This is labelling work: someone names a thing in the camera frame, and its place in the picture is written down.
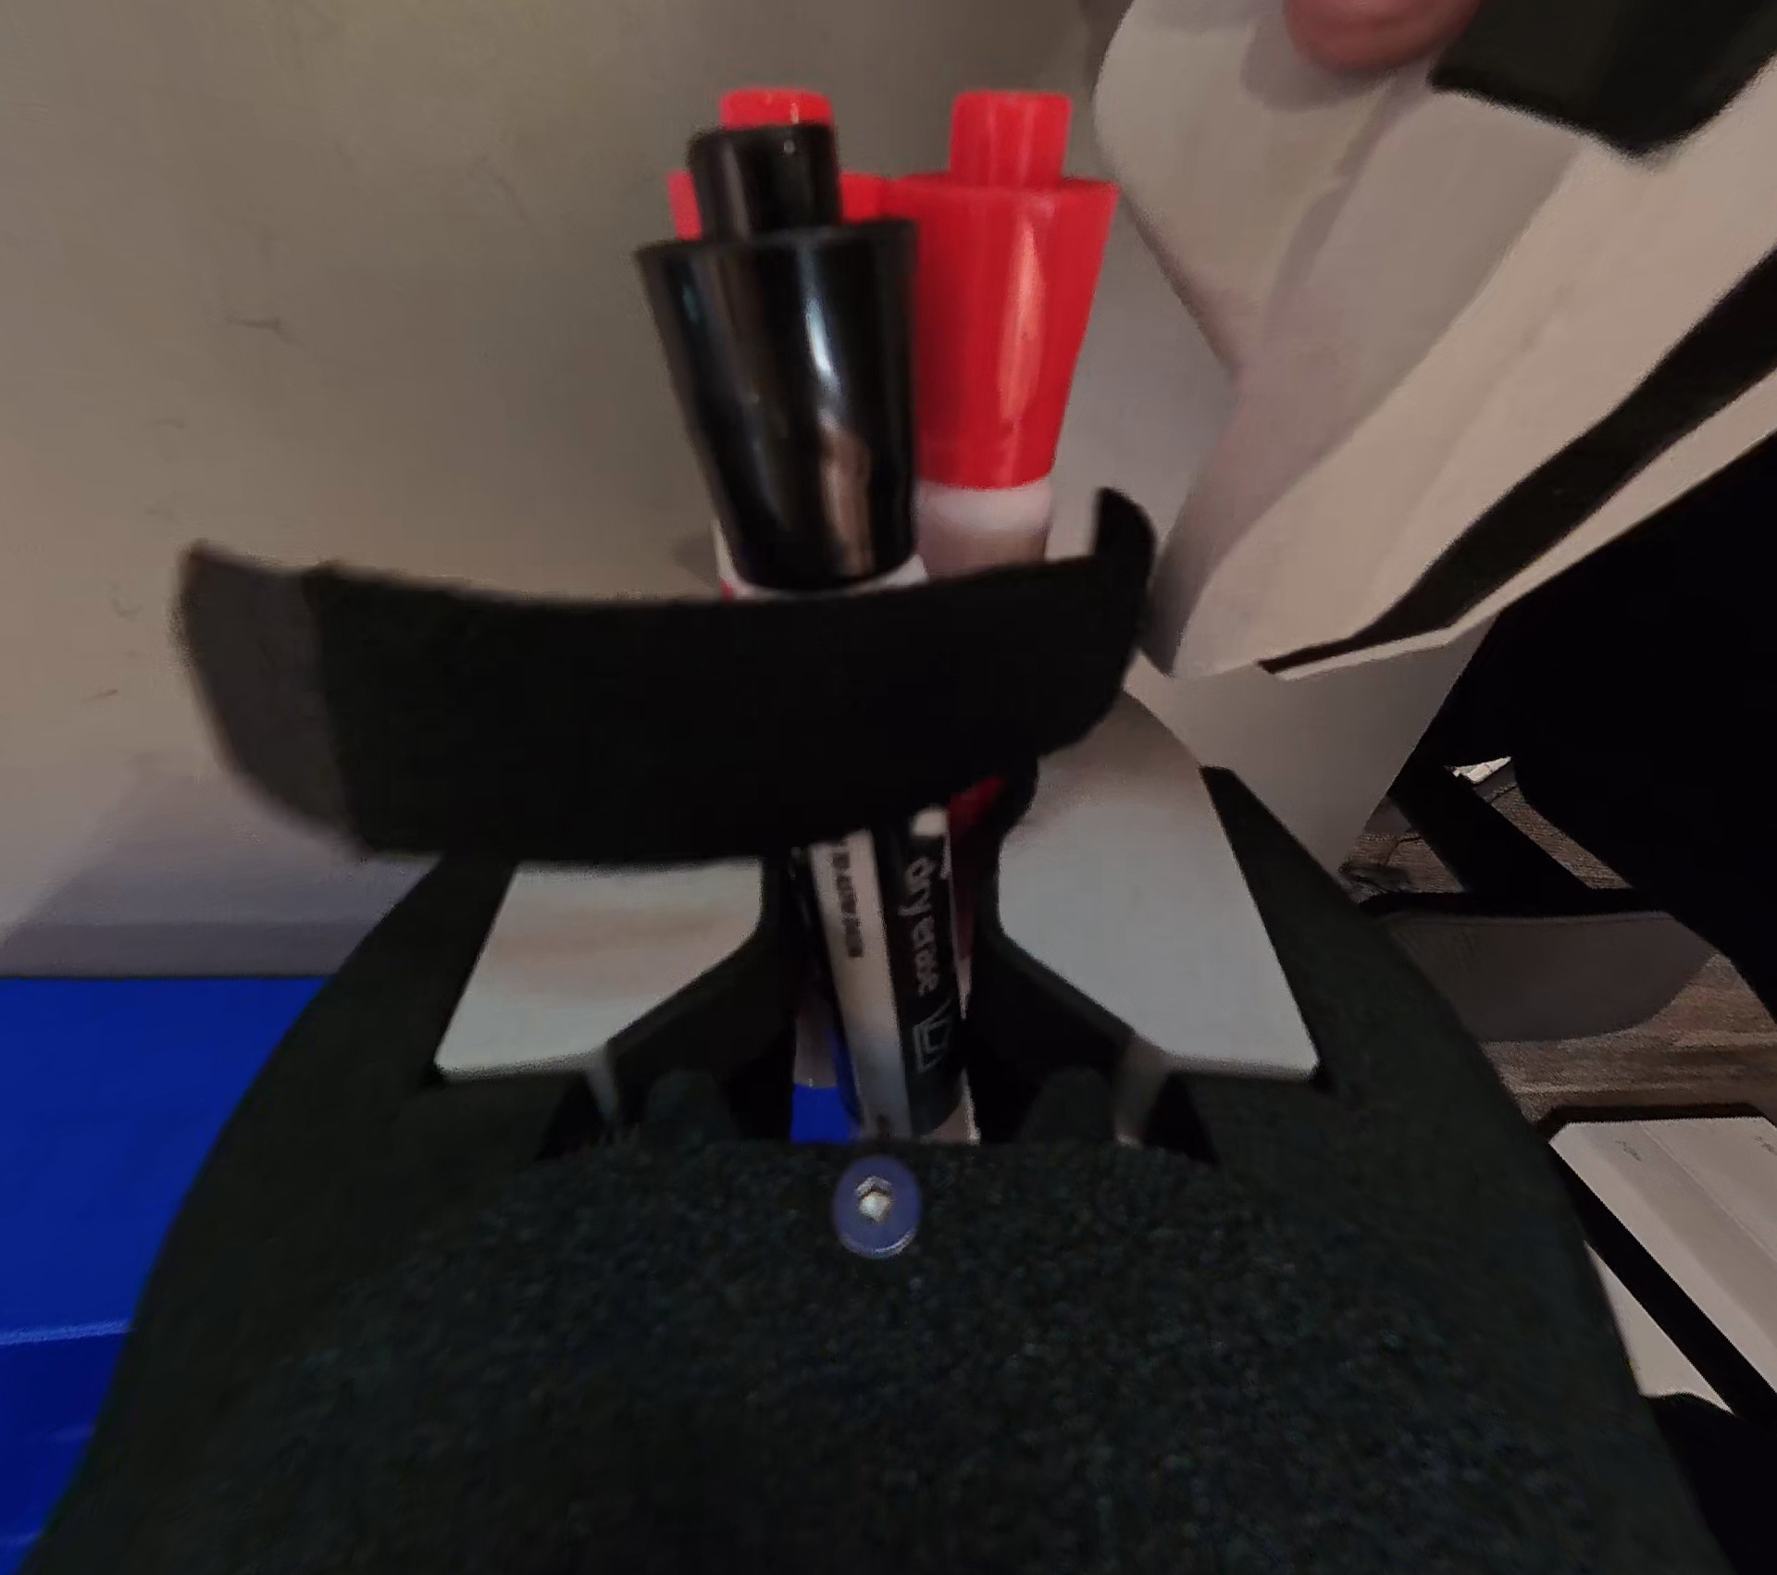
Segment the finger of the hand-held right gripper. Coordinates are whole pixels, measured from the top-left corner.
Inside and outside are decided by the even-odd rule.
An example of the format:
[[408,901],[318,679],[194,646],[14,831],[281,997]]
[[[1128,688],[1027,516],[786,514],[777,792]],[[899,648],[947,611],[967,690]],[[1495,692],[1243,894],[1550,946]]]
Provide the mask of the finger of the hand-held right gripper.
[[1299,507],[1554,392],[1606,342],[1632,387],[1752,266],[1773,264],[1771,63],[1687,139],[1625,155],[1460,92],[1434,66],[1332,76],[1282,29],[1282,0],[1134,0],[1101,65],[1095,124],[1138,229],[1232,381],[1152,579],[1147,653],[1169,675],[1254,661],[1254,625],[1299,618],[1282,585]]
[[1282,586],[1306,592],[1304,612],[1280,607],[1254,625],[1254,659],[1232,705],[1256,720],[1191,744],[1234,772],[1295,834],[1325,857],[1382,796],[1393,768],[1432,716],[1441,673],[1408,661],[1463,633],[1665,512],[1773,438],[1774,264],[1750,266],[1625,394],[1582,368],[1608,364],[1606,344],[1630,342],[1630,318],[1652,314],[1632,294],[1599,340],[1560,338],[1554,390],[1528,409],[1495,409],[1441,461],[1408,462],[1406,425],[1384,437],[1382,475],[1354,490],[1326,481],[1312,496],[1306,548]]

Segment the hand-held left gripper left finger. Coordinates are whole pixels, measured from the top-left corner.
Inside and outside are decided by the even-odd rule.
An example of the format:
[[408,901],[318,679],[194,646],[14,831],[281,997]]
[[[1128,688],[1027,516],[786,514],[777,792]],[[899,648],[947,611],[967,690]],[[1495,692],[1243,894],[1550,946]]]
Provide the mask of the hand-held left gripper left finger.
[[527,868],[434,1053],[449,1081],[575,1075],[608,1127],[668,1075],[708,1077],[740,1132],[786,1132],[803,921],[780,871]]

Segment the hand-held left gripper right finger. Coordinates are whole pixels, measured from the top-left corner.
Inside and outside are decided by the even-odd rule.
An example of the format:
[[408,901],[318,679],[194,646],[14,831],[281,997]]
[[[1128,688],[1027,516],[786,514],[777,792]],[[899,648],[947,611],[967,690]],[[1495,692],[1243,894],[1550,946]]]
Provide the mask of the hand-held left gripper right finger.
[[1045,757],[997,860],[1010,942],[1177,1068],[1310,1075],[1317,1051],[1201,768],[1121,694]]

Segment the blue dry erase marker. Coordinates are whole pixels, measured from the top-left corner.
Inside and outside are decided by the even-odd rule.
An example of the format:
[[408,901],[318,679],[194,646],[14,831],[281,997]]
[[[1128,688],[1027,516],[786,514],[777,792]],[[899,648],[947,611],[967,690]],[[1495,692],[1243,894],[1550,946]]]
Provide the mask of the blue dry erase marker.
[[843,1036],[823,1010],[806,1008],[795,1021],[788,1142],[854,1142],[853,1108],[853,1073]]

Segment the red dry erase marker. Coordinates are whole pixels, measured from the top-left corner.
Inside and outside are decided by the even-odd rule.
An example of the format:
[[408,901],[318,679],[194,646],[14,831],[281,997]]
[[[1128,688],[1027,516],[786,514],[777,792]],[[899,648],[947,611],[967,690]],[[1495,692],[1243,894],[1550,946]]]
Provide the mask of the red dry erase marker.
[[1040,562],[1054,455],[1117,205],[1065,172],[1071,100],[967,90],[940,168],[890,176],[914,226],[914,531],[930,581]]
[[[832,124],[832,102],[810,89],[747,85],[721,94],[718,126],[721,129],[751,129],[779,124]],[[697,240],[701,233],[699,200],[692,174],[675,166],[664,176],[668,209],[677,240]],[[877,174],[842,168],[840,209],[849,224],[871,222],[882,216],[886,179]],[[738,577],[718,520],[710,522],[714,562],[710,575],[723,599],[738,596]]]

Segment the black dry erase marker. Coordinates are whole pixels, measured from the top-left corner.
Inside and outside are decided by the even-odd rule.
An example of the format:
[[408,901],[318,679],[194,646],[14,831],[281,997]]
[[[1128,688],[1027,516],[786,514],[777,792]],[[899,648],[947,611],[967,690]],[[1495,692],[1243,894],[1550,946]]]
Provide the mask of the black dry erase marker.
[[[742,598],[919,586],[908,300],[914,235],[849,220],[830,120],[725,124],[684,164],[693,239],[636,251]],[[943,805],[812,844],[851,1116],[962,1142],[964,983]]]

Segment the blue box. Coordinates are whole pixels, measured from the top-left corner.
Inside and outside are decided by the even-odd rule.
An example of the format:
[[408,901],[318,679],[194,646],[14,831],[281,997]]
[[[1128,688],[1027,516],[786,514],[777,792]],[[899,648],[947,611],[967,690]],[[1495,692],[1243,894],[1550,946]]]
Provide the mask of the blue box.
[[188,1186],[321,986],[3,977],[3,1571],[75,1473]]

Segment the white box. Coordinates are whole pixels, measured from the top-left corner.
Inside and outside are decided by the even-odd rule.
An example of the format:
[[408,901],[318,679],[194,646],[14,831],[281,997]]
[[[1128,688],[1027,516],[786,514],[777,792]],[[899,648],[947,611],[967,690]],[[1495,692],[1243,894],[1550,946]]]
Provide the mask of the white box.
[[1630,1364],[1765,1430],[1774,1406],[1774,1129],[1745,1105],[1543,1129]]

